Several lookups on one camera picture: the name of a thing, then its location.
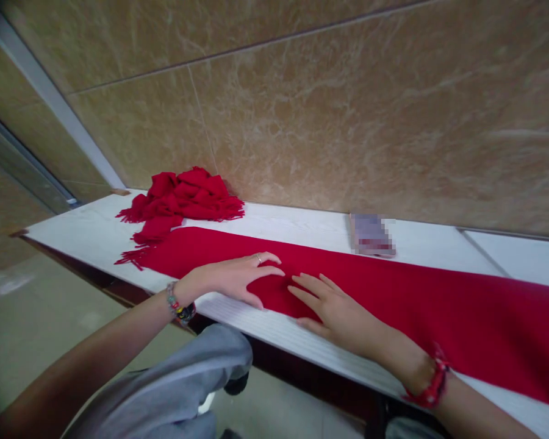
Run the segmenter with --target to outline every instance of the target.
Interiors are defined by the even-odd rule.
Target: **person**
[[[170,288],[151,296],[93,333],[51,365],[0,414],[1,438],[213,438],[215,418],[198,407],[213,391],[247,376],[248,341],[222,325],[206,328],[162,363],[112,382],[79,417],[82,406],[174,319],[173,295],[187,307],[219,291],[259,309],[247,285],[264,276],[283,276],[281,261],[268,252],[200,266]],[[431,383],[436,362],[410,338],[374,317],[322,274],[293,276],[289,292],[309,306],[321,323],[298,324],[348,351],[379,363],[412,393]],[[534,438],[530,430],[448,373],[437,419],[455,438]],[[439,437],[404,428],[387,437]]]

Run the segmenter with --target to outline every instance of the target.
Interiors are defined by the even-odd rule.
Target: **smartphone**
[[[392,258],[397,248],[384,227],[382,218],[375,213],[350,213],[352,247],[357,254]]]

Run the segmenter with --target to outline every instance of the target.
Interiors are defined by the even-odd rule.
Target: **leg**
[[[67,438],[215,437],[215,418],[197,409],[207,395],[244,376],[252,350],[238,331],[215,324],[162,363],[106,387]]]

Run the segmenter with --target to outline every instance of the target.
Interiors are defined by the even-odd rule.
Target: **floor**
[[[0,412],[45,368],[124,308],[44,255],[0,272]],[[165,328],[126,368],[143,369],[191,340]],[[238,396],[215,394],[218,435],[247,439],[363,437],[364,427],[336,409],[253,369]]]

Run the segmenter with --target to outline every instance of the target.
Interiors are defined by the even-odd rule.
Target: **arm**
[[[434,362],[409,337],[374,317],[322,274],[319,279],[301,274],[293,276],[293,280],[313,294],[293,286],[289,291],[323,322],[301,318],[300,326],[379,363],[413,394],[429,385]],[[452,373],[448,374],[445,394],[433,414],[456,438],[537,438]]]
[[[281,261],[270,253],[260,259]],[[269,274],[283,275],[276,267],[258,267],[254,256],[194,269],[174,287],[182,306],[210,291],[262,308],[246,286]],[[53,363],[0,414],[0,437],[59,438],[85,402],[171,321],[167,293],[163,291],[125,312],[79,343]]]

